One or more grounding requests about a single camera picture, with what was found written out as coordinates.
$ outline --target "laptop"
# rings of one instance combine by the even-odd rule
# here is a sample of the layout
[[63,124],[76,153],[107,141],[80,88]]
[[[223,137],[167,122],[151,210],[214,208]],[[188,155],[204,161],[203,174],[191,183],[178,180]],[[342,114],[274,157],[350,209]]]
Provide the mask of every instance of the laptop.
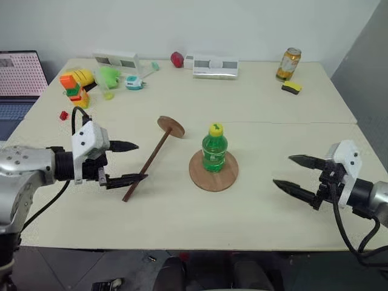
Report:
[[36,51],[0,51],[0,141],[9,138],[47,86]]

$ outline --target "yellow can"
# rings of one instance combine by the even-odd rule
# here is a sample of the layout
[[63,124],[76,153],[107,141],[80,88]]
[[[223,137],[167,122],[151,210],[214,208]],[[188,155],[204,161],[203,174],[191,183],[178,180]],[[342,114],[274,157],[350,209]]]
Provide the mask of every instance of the yellow can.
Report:
[[288,81],[291,79],[299,60],[301,59],[301,55],[302,51],[300,49],[289,47],[280,62],[276,77],[281,81]]
[[72,75],[77,83],[80,83],[82,87],[89,85],[95,81],[91,70],[80,69],[70,72],[65,72],[62,76]]

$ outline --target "wooden stick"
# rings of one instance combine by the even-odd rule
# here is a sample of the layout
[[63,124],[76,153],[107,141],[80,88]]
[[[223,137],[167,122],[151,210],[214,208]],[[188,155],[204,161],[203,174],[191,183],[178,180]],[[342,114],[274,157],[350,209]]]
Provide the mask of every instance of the wooden stick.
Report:
[[[155,147],[155,149],[153,150],[151,156],[148,158],[147,162],[145,162],[143,168],[141,169],[140,171],[140,174],[145,174],[148,167],[150,166],[150,164],[152,163],[153,159],[156,157],[156,155],[158,154],[160,148],[163,146],[164,142],[166,141],[167,137],[169,137],[170,133],[172,131],[172,128],[170,127],[166,132],[165,134],[163,135],[162,139],[160,140],[160,142],[158,143],[158,145]],[[124,202],[127,202],[128,199],[131,197],[131,194],[133,193],[133,191],[135,191],[136,187],[139,185],[139,182],[135,182],[133,183],[127,193],[125,194],[125,196],[122,198],[122,200]]]

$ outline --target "laptop screen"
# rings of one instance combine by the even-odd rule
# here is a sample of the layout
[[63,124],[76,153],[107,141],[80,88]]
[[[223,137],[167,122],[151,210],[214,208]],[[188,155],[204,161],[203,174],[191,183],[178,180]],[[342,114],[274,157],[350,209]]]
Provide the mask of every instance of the laptop screen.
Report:
[[37,98],[47,86],[35,51],[0,52],[0,99]]

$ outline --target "green toy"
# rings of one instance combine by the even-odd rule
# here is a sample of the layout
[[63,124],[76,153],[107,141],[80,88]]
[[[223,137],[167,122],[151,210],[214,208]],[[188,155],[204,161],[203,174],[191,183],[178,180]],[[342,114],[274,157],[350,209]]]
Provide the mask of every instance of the green toy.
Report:
[[121,72],[110,67],[99,68],[101,76],[105,79],[105,84],[109,89],[116,88],[118,85],[118,78]]

